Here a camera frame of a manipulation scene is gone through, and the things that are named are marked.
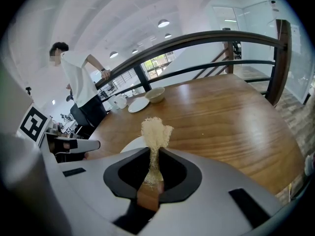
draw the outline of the wooden railing post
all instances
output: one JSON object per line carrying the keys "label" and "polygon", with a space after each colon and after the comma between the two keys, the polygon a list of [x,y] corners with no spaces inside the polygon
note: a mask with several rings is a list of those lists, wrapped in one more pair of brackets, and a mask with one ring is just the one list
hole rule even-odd
{"label": "wooden railing post", "polygon": [[141,85],[143,86],[143,89],[145,92],[150,91],[152,88],[150,86],[150,83],[148,82],[147,76],[145,75],[144,71],[141,68],[141,65],[137,65],[133,68],[136,75],[138,76]]}
{"label": "wooden railing post", "polygon": [[[231,30],[231,28],[223,28],[222,30]],[[226,49],[225,56],[228,57],[228,60],[233,60],[234,59],[233,43],[224,42],[224,49]],[[233,71],[234,71],[233,65],[227,66],[227,69],[225,70],[226,73],[233,73]]]}
{"label": "wooden railing post", "polygon": [[275,106],[284,90],[287,75],[291,62],[291,25],[287,20],[277,19],[278,40],[284,45],[284,48],[276,48],[274,51],[274,60],[276,61],[271,74],[266,99]]}

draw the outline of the man's arm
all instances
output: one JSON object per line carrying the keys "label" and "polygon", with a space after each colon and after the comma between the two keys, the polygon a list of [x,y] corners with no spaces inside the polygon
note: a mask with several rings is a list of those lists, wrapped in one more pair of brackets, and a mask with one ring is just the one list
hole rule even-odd
{"label": "man's arm", "polygon": [[87,57],[87,62],[94,66],[97,70],[101,72],[103,79],[108,80],[110,77],[110,70],[106,70],[102,64],[91,54]]}

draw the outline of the white t-shirt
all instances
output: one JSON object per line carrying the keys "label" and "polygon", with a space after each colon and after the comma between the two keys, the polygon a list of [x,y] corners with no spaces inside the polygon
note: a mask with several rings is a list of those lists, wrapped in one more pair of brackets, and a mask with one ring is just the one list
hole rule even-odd
{"label": "white t-shirt", "polygon": [[96,87],[85,68],[88,55],[73,51],[61,53],[61,65],[70,82],[73,100],[79,108],[97,95]]}

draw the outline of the man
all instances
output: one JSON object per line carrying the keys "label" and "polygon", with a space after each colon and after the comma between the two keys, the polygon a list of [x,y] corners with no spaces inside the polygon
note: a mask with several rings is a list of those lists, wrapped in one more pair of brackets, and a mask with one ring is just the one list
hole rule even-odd
{"label": "man", "polygon": [[106,110],[85,65],[87,62],[90,63],[101,72],[101,76],[105,80],[109,79],[110,70],[106,70],[91,54],[69,51],[66,43],[53,44],[49,56],[56,66],[62,65],[70,82],[66,88],[72,90],[74,102],[96,128],[106,116]]}

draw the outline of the white plate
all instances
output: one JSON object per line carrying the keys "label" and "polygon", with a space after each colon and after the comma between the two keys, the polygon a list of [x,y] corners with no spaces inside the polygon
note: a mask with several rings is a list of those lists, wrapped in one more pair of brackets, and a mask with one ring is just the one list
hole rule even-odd
{"label": "white plate", "polygon": [[146,147],[146,143],[144,142],[144,138],[143,136],[140,136],[134,139],[133,141],[131,141],[130,143],[128,143],[127,146],[123,148],[121,153],[135,149],[135,148],[145,148],[145,147]]}
{"label": "white plate", "polygon": [[136,99],[134,102],[131,103],[131,105],[128,108],[128,111],[130,113],[138,112],[142,109],[144,109],[149,104],[149,100],[145,97],[141,97]]}

